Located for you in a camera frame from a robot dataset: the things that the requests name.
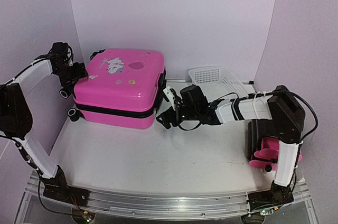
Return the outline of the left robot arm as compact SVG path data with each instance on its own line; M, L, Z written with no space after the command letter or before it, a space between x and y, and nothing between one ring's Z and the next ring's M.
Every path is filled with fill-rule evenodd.
M59 94L74 95L76 83L87 77L84 63L74 62L71 46L56 42L20 73L1 85L1 138L12 141L25 162L44 179L55 179L60 167L49 157L33 131L33 116L26 102L29 93L45 78L58 76Z

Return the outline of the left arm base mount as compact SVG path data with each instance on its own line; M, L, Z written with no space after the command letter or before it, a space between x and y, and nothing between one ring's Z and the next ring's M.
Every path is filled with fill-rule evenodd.
M89 199L89 190L66 185L64 187L57 185L44 184L43 195L46 198L56 201L73 204L76 207L85 207Z

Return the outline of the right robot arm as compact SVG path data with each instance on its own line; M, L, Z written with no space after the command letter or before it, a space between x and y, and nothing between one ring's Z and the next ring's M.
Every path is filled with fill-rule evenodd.
M170 87L164 98L171 106L156 117L166 129L180 127L184 121L201 125L222 125L235 121L270 120L277 132L279 155L277 171L266 192L270 204L285 198L295 175L300 147L304 139L318 128L318 117L312 106L298 94L279 85L271 92L251 93L244 97L229 94L209 102L197 85L183 88L179 94Z

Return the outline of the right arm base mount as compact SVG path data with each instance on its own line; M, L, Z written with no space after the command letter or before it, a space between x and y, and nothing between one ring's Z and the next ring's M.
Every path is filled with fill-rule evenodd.
M281 207L294 201L293 194L290 192L261 191L248 194L250 212L257 212L274 207Z

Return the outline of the pink hard-shell suitcase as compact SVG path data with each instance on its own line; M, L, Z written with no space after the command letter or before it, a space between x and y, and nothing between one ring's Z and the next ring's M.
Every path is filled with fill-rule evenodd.
M158 51L104 49L94 52L85 77L59 91L73 96L71 121L146 129L152 126L166 88L164 56Z

